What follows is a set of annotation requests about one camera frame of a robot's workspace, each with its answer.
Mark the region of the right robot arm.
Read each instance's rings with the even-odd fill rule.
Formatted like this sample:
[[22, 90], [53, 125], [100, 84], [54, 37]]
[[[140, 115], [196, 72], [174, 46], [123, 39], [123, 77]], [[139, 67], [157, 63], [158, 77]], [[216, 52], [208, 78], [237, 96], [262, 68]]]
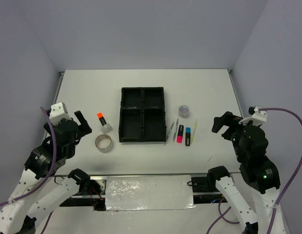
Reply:
[[255, 209], [252, 209], [236, 188], [225, 166], [208, 171], [207, 186], [220, 191], [237, 216], [244, 234], [284, 234], [283, 216], [276, 201], [281, 193], [280, 177], [276, 165], [266, 156], [268, 140], [261, 125], [266, 122], [266, 112], [255, 110], [247, 118], [225, 112], [214, 118], [212, 132], [223, 126], [228, 129], [222, 134], [234, 148], [240, 173], [250, 189]]

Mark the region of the pink cap black highlighter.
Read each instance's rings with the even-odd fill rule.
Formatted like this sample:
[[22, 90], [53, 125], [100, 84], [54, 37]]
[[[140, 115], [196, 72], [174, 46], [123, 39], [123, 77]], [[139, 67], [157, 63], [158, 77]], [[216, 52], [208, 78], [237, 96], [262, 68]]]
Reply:
[[178, 128], [177, 139], [176, 139], [177, 143], [182, 143], [183, 133], [184, 133], [184, 126], [180, 124]]

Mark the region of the small clear tape roll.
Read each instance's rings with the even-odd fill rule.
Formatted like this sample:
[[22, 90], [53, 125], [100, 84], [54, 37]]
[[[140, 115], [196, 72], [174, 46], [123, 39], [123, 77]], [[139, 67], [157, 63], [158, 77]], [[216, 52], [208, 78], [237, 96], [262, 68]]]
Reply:
[[103, 125], [102, 127], [101, 127], [101, 131], [103, 132], [103, 133], [108, 133], [109, 131], [111, 131], [112, 130], [112, 127], [111, 127], [111, 125], [110, 124], [108, 124], [108, 123], [106, 123], [105, 125]]

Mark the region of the green felt tip pen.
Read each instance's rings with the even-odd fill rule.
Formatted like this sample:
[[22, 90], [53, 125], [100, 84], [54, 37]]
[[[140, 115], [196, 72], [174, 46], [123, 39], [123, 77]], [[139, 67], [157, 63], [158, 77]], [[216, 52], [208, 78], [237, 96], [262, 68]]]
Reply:
[[166, 145], [166, 143], [167, 143], [167, 141], [168, 141], [168, 139], [169, 139], [169, 137], [170, 137], [170, 135], [171, 135], [171, 132], [172, 132], [172, 130], [173, 130], [173, 128], [174, 128], [174, 125], [175, 125], [175, 122], [172, 123], [172, 125], [170, 126], [170, 128], [169, 128], [169, 130], [168, 130], [168, 133], [167, 133], [167, 136], [166, 136], [166, 140], [165, 140], [164, 145]]

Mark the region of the clear jar of pins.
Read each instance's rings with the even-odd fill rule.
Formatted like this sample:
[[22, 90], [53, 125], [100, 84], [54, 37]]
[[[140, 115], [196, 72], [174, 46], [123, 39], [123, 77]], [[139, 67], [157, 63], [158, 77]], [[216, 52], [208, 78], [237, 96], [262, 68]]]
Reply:
[[181, 118], [188, 118], [190, 115], [190, 109], [187, 105], [181, 105], [178, 108], [178, 115]]

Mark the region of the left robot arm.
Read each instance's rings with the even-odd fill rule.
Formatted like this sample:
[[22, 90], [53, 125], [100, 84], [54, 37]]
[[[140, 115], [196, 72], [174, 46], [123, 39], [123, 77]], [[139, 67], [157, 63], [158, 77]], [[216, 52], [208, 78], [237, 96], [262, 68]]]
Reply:
[[52, 108], [44, 112], [47, 118], [44, 128], [50, 136], [31, 152], [9, 200], [0, 204], [0, 234], [33, 234], [66, 199], [90, 190], [90, 176], [81, 169], [74, 169], [59, 185], [38, 198], [48, 178], [75, 155], [81, 138], [92, 132], [80, 111], [74, 113], [78, 122], [60, 116], [58, 123], [52, 123], [55, 111]]

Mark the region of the blue cap black highlighter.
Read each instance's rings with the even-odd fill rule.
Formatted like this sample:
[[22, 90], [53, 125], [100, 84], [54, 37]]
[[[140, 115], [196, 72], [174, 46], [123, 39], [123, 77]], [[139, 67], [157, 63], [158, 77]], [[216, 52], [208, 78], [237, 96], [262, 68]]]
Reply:
[[185, 132], [185, 145], [190, 146], [191, 142], [191, 128], [186, 127], [186, 132]]

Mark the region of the yellow felt tip pen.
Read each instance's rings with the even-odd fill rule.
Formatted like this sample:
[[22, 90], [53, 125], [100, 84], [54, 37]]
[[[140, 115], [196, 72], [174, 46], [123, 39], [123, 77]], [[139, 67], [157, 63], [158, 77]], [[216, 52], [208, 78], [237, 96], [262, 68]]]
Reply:
[[194, 123], [194, 127], [193, 127], [193, 129], [192, 129], [192, 131], [191, 131], [191, 138], [190, 138], [190, 143], [191, 143], [191, 144], [193, 143], [195, 131], [196, 131], [196, 128], [197, 128], [197, 122], [198, 122], [198, 121], [196, 120], [195, 123]]

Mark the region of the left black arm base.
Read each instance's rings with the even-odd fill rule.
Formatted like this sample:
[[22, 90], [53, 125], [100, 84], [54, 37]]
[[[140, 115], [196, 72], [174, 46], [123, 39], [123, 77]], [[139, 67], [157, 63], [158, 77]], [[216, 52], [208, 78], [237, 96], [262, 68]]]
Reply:
[[107, 180], [102, 177], [91, 177], [89, 185], [66, 199], [60, 207], [88, 207], [93, 211], [106, 211]]

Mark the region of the orange cap black highlighter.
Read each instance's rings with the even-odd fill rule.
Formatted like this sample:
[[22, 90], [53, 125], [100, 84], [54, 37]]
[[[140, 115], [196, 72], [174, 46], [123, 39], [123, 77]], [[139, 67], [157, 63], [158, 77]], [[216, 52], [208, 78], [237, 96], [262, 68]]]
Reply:
[[105, 126], [107, 124], [102, 113], [98, 113], [97, 117], [98, 117], [98, 119], [99, 119], [102, 126]]

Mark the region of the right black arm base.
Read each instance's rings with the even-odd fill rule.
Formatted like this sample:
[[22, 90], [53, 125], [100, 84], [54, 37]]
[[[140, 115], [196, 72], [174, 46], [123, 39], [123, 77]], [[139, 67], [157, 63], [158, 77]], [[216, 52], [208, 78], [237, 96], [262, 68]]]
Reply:
[[209, 172], [190, 175], [187, 185], [192, 188], [194, 204], [219, 203], [223, 194], [215, 187], [215, 181], [221, 176], [232, 176], [229, 173]]

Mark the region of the blue felt tip pen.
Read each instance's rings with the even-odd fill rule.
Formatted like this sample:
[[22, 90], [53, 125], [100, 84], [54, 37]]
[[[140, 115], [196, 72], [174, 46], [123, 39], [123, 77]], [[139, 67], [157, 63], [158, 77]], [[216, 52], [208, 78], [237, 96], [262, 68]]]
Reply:
[[174, 130], [174, 135], [173, 135], [173, 142], [175, 142], [177, 132], [178, 132], [178, 124], [179, 124], [179, 118], [176, 120], [176, 125], [175, 125], [175, 130]]

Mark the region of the large tape roll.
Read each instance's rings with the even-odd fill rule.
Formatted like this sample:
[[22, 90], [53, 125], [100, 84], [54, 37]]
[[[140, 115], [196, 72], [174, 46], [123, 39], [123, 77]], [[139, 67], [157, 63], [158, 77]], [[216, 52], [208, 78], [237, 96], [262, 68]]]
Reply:
[[94, 144], [101, 153], [108, 153], [113, 148], [113, 140], [107, 134], [99, 135], [95, 139]]

